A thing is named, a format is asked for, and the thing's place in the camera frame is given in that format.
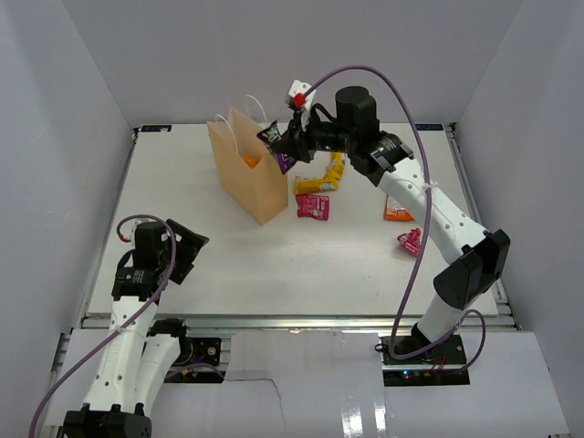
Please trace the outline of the dark purple candy packet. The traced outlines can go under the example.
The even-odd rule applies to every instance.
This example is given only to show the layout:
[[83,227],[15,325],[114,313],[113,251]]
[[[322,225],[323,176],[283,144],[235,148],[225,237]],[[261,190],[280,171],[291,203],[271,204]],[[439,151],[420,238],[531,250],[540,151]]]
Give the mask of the dark purple candy packet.
[[277,122],[273,121],[268,124],[256,134],[256,137],[265,144],[270,154],[276,160],[281,173],[286,175],[297,161],[278,149],[277,145],[282,141],[282,134],[277,126]]

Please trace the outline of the large orange mango snack bag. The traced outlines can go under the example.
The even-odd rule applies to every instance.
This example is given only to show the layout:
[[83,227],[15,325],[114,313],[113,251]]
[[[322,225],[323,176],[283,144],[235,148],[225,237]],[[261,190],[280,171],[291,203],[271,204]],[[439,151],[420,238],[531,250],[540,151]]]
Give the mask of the large orange mango snack bag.
[[251,169],[254,169],[259,163],[258,159],[251,157],[251,156],[244,156],[243,160],[247,164],[247,166],[250,167]]

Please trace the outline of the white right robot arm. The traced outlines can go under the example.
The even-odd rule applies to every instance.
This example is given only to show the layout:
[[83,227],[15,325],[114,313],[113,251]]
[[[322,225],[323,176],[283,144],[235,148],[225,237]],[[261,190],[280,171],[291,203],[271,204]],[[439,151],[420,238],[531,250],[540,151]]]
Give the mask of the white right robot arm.
[[287,130],[272,123],[258,137],[270,151],[297,162],[310,162],[318,151],[346,154],[358,173],[422,226],[422,240],[434,242],[446,268],[433,279],[435,295],[410,340],[393,342],[391,355],[434,363],[470,307],[502,275],[510,238],[503,230],[488,231],[427,180],[423,154],[381,129],[376,100],[366,88],[339,90],[334,115],[314,102],[313,93],[309,84],[294,80],[287,93],[293,111]]

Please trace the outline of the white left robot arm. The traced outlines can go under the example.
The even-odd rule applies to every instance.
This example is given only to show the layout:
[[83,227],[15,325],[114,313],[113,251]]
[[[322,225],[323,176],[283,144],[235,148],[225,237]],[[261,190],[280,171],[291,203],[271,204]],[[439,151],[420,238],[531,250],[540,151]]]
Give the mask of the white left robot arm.
[[130,245],[111,291],[107,343],[81,407],[63,422],[67,437],[149,437],[151,408],[166,375],[193,353],[179,318],[157,320],[162,291],[180,285],[209,241],[172,219],[133,215]]

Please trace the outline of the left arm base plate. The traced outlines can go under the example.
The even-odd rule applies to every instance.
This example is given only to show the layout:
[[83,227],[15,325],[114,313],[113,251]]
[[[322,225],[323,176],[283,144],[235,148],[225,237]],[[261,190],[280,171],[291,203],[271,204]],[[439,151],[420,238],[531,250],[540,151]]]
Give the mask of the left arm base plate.
[[[180,367],[194,363],[204,363],[219,368],[221,363],[222,340],[220,338],[189,338],[189,349],[172,365],[170,373]],[[222,383],[224,372],[216,373],[204,367],[182,370],[180,374],[167,377],[167,383]]]

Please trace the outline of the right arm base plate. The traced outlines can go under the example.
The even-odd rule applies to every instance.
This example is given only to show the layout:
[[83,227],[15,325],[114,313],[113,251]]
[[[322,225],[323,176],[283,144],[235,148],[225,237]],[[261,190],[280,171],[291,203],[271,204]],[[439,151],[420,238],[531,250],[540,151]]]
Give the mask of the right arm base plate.
[[389,354],[389,337],[380,338],[374,349],[380,353],[386,388],[467,386],[468,370],[459,371],[467,357],[462,339],[453,335],[444,344],[422,356],[396,360]]

